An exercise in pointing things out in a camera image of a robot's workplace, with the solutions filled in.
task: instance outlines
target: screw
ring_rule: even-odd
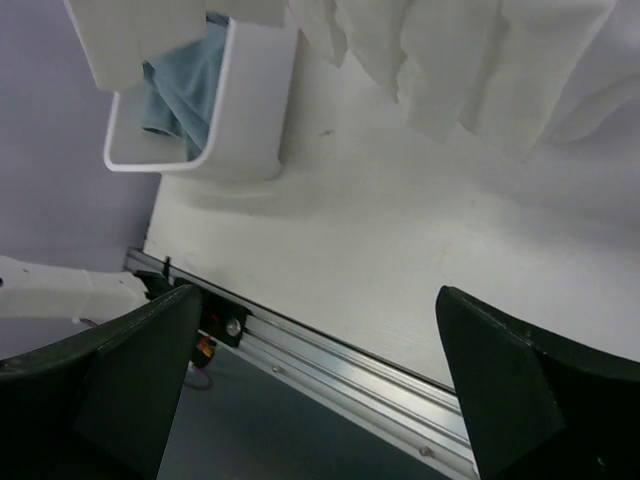
[[[433,457],[433,450],[431,450],[429,447],[427,446],[423,446],[420,447],[418,449],[418,452],[420,453],[421,456],[423,457]]]
[[[242,325],[237,318],[232,318],[227,322],[227,333],[231,337],[237,337],[242,332]]]

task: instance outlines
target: white fabric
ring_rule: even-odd
[[[545,140],[586,137],[621,105],[640,98],[640,2],[616,8],[569,77]]]
[[[289,0],[298,27],[327,62],[339,67],[347,53],[347,38],[335,20],[333,0]]]
[[[102,90],[143,80],[142,62],[204,38],[204,0],[65,0]]]
[[[463,125],[526,157],[617,0],[503,0]]]
[[[335,19],[346,34],[349,50],[382,90],[396,100],[396,75],[405,60],[398,32],[410,4],[410,0],[336,0]]]
[[[239,22],[282,26],[286,0],[206,0],[207,11],[233,17]]]
[[[331,57],[335,38],[341,38],[334,31],[335,20],[364,70],[400,102],[408,125],[444,141],[460,122],[506,155],[521,159],[540,140],[572,71],[618,0],[289,3],[299,26],[325,58]],[[334,18],[327,18],[332,11]],[[640,14],[634,15],[640,24]],[[634,95],[635,80],[611,80],[608,76],[604,83],[613,93],[597,90],[570,123],[561,125],[566,131],[592,128],[594,109],[608,112]]]
[[[468,100],[499,0],[416,1],[400,31],[398,72],[405,121],[444,142]]]

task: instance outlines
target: blue towel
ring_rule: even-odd
[[[215,15],[208,20],[206,38],[143,65],[152,90],[142,128],[183,138],[188,160],[207,144],[227,39],[228,19]]]

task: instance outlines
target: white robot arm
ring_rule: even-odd
[[[131,273],[98,273],[0,256],[0,320],[16,317],[112,320],[147,303]]]

